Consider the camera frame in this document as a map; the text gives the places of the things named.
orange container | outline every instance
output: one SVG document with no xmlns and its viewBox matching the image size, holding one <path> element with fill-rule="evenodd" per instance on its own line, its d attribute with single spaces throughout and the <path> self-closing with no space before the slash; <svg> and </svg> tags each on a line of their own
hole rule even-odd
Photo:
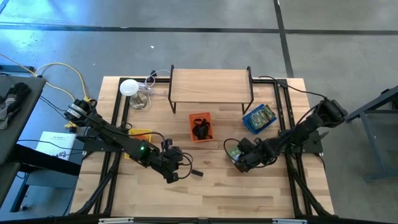
<svg viewBox="0 0 398 224">
<path fill-rule="evenodd" d="M 212 138 L 210 139 L 204 139 L 204 140 L 198 140 L 198 137 L 196 137 L 193 132 L 192 129 L 195 127 L 195 119 L 206 119 L 207 122 L 210 123 L 210 127 L 209 127 L 209 131 L 208 131 L 208 135 L 212 136 Z M 214 133 L 213 133 L 213 123 L 211 122 L 211 116 L 209 112 L 206 113 L 197 113 L 197 114 L 190 114 L 189 115 L 189 125 L 191 127 L 191 141 L 193 142 L 204 142 L 204 141 L 211 141 L 214 139 Z"/>
</svg>

yellow cable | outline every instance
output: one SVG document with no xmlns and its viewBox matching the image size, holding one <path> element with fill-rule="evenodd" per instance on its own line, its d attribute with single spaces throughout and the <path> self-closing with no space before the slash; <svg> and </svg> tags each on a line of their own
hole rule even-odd
<svg viewBox="0 0 398 224">
<path fill-rule="evenodd" d="M 85 83 L 84 83 L 84 81 L 83 81 L 82 75 L 80 74 L 80 72 L 79 72 L 78 70 L 76 70 L 76 69 L 73 68 L 72 66 L 70 66 L 70 65 L 68 65 L 68 64 L 65 64 L 65 63 L 55 62 L 55 63 L 50 63 L 50 64 L 46 64 L 46 65 L 41 66 L 41 67 L 36 71 L 36 73 L 34 73 L 34 72 L 30 71 L 29 69 L 27 69 L 25 66 L 21 65 L 20 63 L 14 61 L 13 59 L 11 59 L 11 58 L 9 58 L 9 57 L 7 57 L 7 56 L 5 56 L 4 54 L 0 53 L 0 55 L 3 56 L 4 58 L 6 58 L 6 59 L 8 59 L 8 60 L 10 60 L 10 61 L 12 61 L 12 62 L 14 62 L 15 64 L 17 64 L 17 65 L 20 66 L 21 68 L 27 70 L 28 72 L 30 72 L 31 74 L 33 74 L 34 77 L 36 77 L 36 76 L 38 75 L 39 70 L 41 70 L 41 69 L 43 69 L 43 68 L 45 68 L 45 67 L 48 67 L 48 66 L 51 66 L 51 65 L 63 65 L 63 66 L 66 66 L 66 67 L 72 69 L 74 72 L 76 72 L 76 73 L 78 74 L 78 76 L 79 76 L 79 78 L 80 78 L 80 81 L 81 81 L 81 87 L 82 87 L 82 89 L 83 89 L 83 94 L 84 94 L 84 96 L 85 96 L 85 100 L 86 100 L 86 101 L 90 100 L 90 99 L 88 98 L 88 96 L 86 95 Z M 74 97 L 70 92 L 64 90 L 63 88 L 57 87 L 57 86 L 55 86 L 55 85 L 53 85 L 53 84 L 51 84 L 51 83 L 49 83 L 49 82 L 47 82 L 47 81 L 46 81 L 46 84 L 47 84 L 48 86 L 54 88 L 54 89 L 63 91 L 64 93 L 68 94 L 68 95 L 72 98 L 73 101 L 75 101 L 75 97 Z"/>
</svg>

blue box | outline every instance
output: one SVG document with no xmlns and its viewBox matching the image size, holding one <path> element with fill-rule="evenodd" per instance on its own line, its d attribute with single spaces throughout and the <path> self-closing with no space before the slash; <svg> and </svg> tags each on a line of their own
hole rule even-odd
<svg viewBox="0 0 398 224">
<path fill-rule="evenodd" d="M 254 109 L 254 110 L 252 110 L 250 113 L 248 113 L 247 115 L 245 115 L 244 117 L 243 117 L 243 123 L 244 123 L 244 125 L 246 126 L 246 127 L 248 127 L 248 129 L 250 130 L 250 132 L 252 132 L 253 134 L 258 134 L 258 133 L 260 133 L 262 130 L 264 130 L 266 127 L 268 127 L 270 124 L 272 124 L 274 121 L 276 121 L 276 116 L 272 119 L 272 120 L 270 120 L 270 121 L 268 121 L 268 123 L 266 124 L 266 125 L 264 125 L 262 128 L 260 128 L 260 129 L 258 129 L 258 130 L 253 130 L 253 127 L 251 126 L 251 123 L 250 123 L 250 115 L 252 115 L 253 113 L 255 113 L 256 111 L 258 111 L 258 110 L 261 110 L 263 107 L 265 107 L 265 105 L 260 105 L 260 106 L 258 106 L 256 109 Z"/>
</svg>

gray table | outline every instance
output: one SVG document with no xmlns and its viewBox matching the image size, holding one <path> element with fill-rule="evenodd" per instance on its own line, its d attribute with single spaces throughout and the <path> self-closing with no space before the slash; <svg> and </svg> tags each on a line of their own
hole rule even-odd
<svg viewBox="0 0 398 224">
<path fill-rule="evenodd" d="M 80 166 L 70 161 L 64 161 L 47 154 L 37 152 L 31 148 L 17 144 L 30 114 L 32 113 L 37 100 L 39 99 L 45 80 L 41 78 L 14 77 L 0 75 L 0 95 L 5 96 L 8 89 L 16 83 L 26 83 L 31 92 L 24 100 L 18 114 L 9 123 L 7 129 L 0 129 L 0 206 L 3 203 L 9 188 L 18 171 L 32 172 L 37 169 L 50 169 L 64 174 L 78 175 Z M 25 178 L 24 183 L 14 202 L 13 209 L 19 208 L 18 203 L 26 193 L 27 187 Z"/>
</svg>

gray floor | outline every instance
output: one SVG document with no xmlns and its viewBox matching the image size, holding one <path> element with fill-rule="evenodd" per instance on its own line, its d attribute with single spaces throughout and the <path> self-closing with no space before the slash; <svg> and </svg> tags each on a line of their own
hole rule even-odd
<svg viewBox="0 0 398 224">
<path fill-rule="evenodd" d="M 398 2 L 392 0 L 280 0 L 286 29 L 397 30 Z M 277 29 L 271 0 L 10 0 L 0 22 L 118 27 L 224 27 Z M 398 83 L 398 36 L 288 35 L 295 77 L 308 90 L 336 99 L 353 111 Z M 252 67 L 254 76 L 286 77 L 279 34 L 155 32 L 64 32 L 0 30 L 0 52 L 24 65 L 73 65 L 84 76 L 89 95 L 98 96 L 105 75 L 148 75 L 151 70 Z M 9 63 L 0 58 L 0 63 Z M 63 67 L 46 70 L 52 83 L 81 97 L 77 76 Z M 60 107 L 70 99 L 45 88 Z M 309 96 L 310 104 L 320 99 Z M 65 121 L 39 102 L 22 138 L 42 131 L 64 132 Z M 364 174 L 378 169 L 359 120 L 330 130 L 323 139 L 326 174 L 337 215 L 398 222 L 398 179 L 372 184 Z M 16 179 L 0 220 L 64 213 L 70 190 L 32 188 L 29 210 L 9 213 L 21 180 Z"/>
</svg>

